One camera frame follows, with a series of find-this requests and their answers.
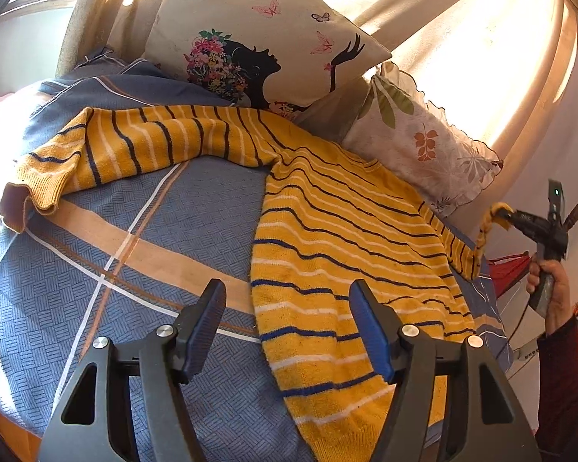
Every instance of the printed pillowcase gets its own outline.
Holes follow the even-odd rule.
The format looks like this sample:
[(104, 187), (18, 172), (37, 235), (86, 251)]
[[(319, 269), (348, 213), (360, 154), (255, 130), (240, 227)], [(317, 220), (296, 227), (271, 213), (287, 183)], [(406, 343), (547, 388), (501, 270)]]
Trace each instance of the printed pillowcase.
[(144, 57), (286, 117), (390, 58), (322, 0), (163, 0)]
[(486, 144), (424, 103), (410, 75), (391, 61), (370, 80), (370, 90), (342, 146), (377, 159), (412, 185), (441, 217), (473, 201), (503, 168)]

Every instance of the red cloth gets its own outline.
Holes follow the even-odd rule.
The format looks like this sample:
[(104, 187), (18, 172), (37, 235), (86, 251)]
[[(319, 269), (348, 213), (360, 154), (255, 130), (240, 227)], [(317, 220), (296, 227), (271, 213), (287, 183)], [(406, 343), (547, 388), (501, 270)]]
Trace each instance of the red cloth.
[(539, 429), (544, 462), (578, 462), (578, 321), (538, 339)]
[(499, 298), (518, 282), (529, 270), (531, 257), (528, 252), (488, 261), (494, 292)]

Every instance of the sweater sleeve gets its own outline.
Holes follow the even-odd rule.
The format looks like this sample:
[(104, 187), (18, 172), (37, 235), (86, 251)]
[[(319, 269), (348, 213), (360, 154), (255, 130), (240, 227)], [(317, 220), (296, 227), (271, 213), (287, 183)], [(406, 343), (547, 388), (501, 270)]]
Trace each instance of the sweater sleeve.
[(546, 461), (558, 457), (578, 433), (578, 321), (573, 316), (549, 337), (538, 339), (538, 446)]

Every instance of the pink butterfly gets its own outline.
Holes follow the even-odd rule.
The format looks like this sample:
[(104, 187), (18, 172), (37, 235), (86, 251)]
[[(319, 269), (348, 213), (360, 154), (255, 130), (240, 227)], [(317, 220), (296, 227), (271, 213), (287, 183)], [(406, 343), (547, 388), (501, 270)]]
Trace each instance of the pink butterfly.
[(261, 15), (263, 15), (266, 19), (271, 19), (276, 14), (281, 13), (281, 6), (279, 5), (278, 0), (272, 0), (270, 2), (269, 7), (252, 7), (252, 8), (253, 8), (253, 10), (256, 10)]
[(334, 40), (321, 34), (319, 31), (317, 32), (317, 38), (319, 38), (321, 43), (311, 51), (311, 54), (329, 54), (331, 48), (334, 46)]

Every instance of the plaid bedsheet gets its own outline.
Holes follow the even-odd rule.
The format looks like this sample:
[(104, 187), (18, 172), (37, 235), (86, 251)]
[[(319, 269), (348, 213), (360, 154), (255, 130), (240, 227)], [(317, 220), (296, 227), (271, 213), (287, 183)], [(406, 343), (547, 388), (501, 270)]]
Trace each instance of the plaid bedsheet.
[[(50, 100), (27, 121), (19, 154), (86, 106), (227, 105), (147, 61), (126, 66), (107, 50), (41, 89)], [(2, 229), (0, 411), (42, 434), (96, 336), (126, 342), (171, 323), (210, 277), (228, 291), (249, 291), (266, 176), (200, 157), (68, 195), (55, 216), (35, 216), (19, 236)], [(478, 334), (498, 352), (507, 340), (482, 265), (476, 282), (457, 279)], [(509, 353), (499, 360), (509, 367)], [(313, 460), (265, 361), (252, 307), (227, 307), (202, 373), (182, 390), (208, 460)], [(153, 460), (139, 379), (131, 379), (131, 396), (140, 458)], [(433, 426), (430, 438), (437, 434)]]

